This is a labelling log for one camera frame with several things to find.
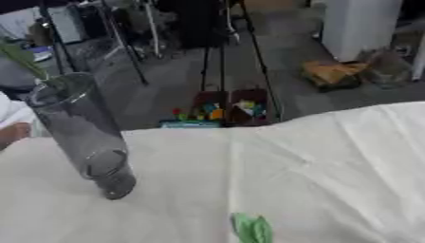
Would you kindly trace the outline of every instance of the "floor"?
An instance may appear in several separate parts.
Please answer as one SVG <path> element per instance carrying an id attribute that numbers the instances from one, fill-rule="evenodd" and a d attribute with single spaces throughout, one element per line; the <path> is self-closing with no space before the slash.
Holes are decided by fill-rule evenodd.
<path id="1" fill-rule="evenodd" d="M 379 103 L 425 100 L 425 83 L 383 90 L 373 84 L 357 89 L 319 93 L 300 77 L 300 64 L 328 60 L 329 54 L 310 33 L 317 29 L 319 10 L 295 9 L 253 13 L 262 52 L 268 65 L 272 89 L 284 110 L 283 121 L 327 111 L 363 107 Z M 250 38 L 240 23 L 242 44 L 227 47 L 226 88 L 264 87 L 253 55 Z M 103 62 L 88 62 L 106 101 L 122 130 L 157 127 L 158 121 L 172 119 L 173 108 L 189 109 L 199 90 L 202 50 L 179 53 L 163 60 L 150 58 L 141 64 L 150 85 L 144 86 L 123 54 Z M 210 90 L 218 84 L 217 54 L 211 58 Z"/>

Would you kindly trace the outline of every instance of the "white cloth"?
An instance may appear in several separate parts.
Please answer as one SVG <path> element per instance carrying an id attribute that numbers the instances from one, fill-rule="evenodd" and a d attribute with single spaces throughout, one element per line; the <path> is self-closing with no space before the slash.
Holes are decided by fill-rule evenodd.
<path id="1" fill-rule="evenodd" d="M 18 122 L 30 124 L 31 137 L 46 136 L 46 130 L 26 103 L 12 101 L 7 95 L 0 91 L 0 129 Z"/>
<path id="2" fill-rule="evenodd" d="M 0 129 L 17 122 L 32 123 L 35 115 L 23 102 L 11 101 L 7 95 L 0 92 Z"/>
<path id="3" fill-rule="evenodd" d="M 425 242 L 425 103 L 259 128 L 125 134 L 138 178 L 102 198 L 52 139 L 0 155 L 0 242 L 237 242 L 230 213 L 274 242 Z"/>

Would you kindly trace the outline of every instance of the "clear glass vase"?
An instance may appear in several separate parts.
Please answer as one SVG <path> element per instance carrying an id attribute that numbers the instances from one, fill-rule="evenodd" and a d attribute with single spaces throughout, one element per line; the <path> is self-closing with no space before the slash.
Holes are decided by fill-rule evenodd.
<path id="1" fill-rule="evenodd" d="M 106 198 L 133 190 L 127 146 L 91 75 L 50 79 L 33 90 L 27 104 L 82 177 L 93 180 Z"/>

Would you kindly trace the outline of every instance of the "green leaf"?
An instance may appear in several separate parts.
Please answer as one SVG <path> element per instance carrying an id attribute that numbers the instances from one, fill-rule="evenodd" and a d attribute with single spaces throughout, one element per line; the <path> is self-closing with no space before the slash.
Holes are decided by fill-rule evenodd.
<path id="1" fill-rule="evenodd" d="M 35 77 L 44 80 L 46 72 L 34 63 L 34 56 L 28 50 L 22 50 L 14 44 L 6 44 L 0 41 L 0 53 L 11 61 L 31 72 Z"/>
<path id="2" fill-rule="evenodd" d="M 259 216 L 252 224 L 253 236 L 256 243 L 271 243 L 272 229 L 265 218 Z"/>
<path id="3" fill-rule="evenodd" d="M 250 218 L 242 213 L 235 213 L 231 217 L 231 222 L 234 232 L 242 243 L 256 243 L 251 230 L 255 222 L 254 218 Z"/>

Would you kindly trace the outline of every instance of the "camera tripod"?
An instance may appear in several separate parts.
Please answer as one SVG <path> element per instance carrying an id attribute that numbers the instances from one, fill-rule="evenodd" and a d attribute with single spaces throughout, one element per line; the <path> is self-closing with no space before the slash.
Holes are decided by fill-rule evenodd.
<path id="1" fill-rule="evenodd" d="M 230 30 L 228 29 L 228 25 L 229 25 L 229 11 L 231 8 L 230 3 L 228 2 L 229 0 L 220 0 L 221 1 L 221 6 L 219 7 L 219 13 L 218 13 L 218 17 L 215 19 L 214 18 L 214 14 L 210 13 L 210 17 L 209 17 L 209 31 L 207 33 L 206 36 L 206 42 L 205 42 L 205 50 L 204 50 L 204 64 L 203 64 L 203 69 L 201 72 L 202 75 L 202 81 L 201 81 L 201 91 L 205 91 L 206 88 L 206 79 L 207 79 L 207 71 L 209 68 L 209 58 L 210 58 L 210 51 L 211 51 L 211 39 L 213 37 L 213 34 L 216 33 L 218 38 L 220 38 L 220 40 L 218 41 L 218 49 L 219 49 L 219 62 L 220 62 L 220 91 L 224 92 L 226 87 L 225 87 L 225 43 L 228 40 L 229 34 L 230 34 Z M 255 54 L 257 56 L 257 60 L 258 63 L 260 65 L 261 68 L 261 72 L 263 73 L 264 76 L 264 80 L 266 83 L 266 87 L 267 87 L 267 91 L 268 94 L 270 96 L 273 108 L 275 109 L 275 113 L 276 113 L 276 118 L 278 118 L 279 120 L 281 119 L 281 108 L 277 102 L 277 99 L 274 95 L 273 90 L 271 89 L 271 84 L 270 84 L 270 80 L 268 77 L 268 67 L 266 66 L 265 62 L 264 62 L 264 58 L 263 58 L 263 54 L 261 52 L 261 49 L 258 45 L 258 41 L 257 41 L 257 37 L 255 36 L 255 28 L 254 25 L 252 23 L 252 20 L 250 19 L 250 16 L 248 14 L 248 10 L 247 10 L 247 6 L 245 4 L 245 0 L 235 0 L 233 1 L 235 2 L 235 4 L 238 4 L 242 10 L 242 18 L 245 19 L 245 21 L 247 22 L 247 28 L 249 31 L 249 35 L 250 38 L 252 40 L 252 45 L 253 48 L 255 50 Z"/>

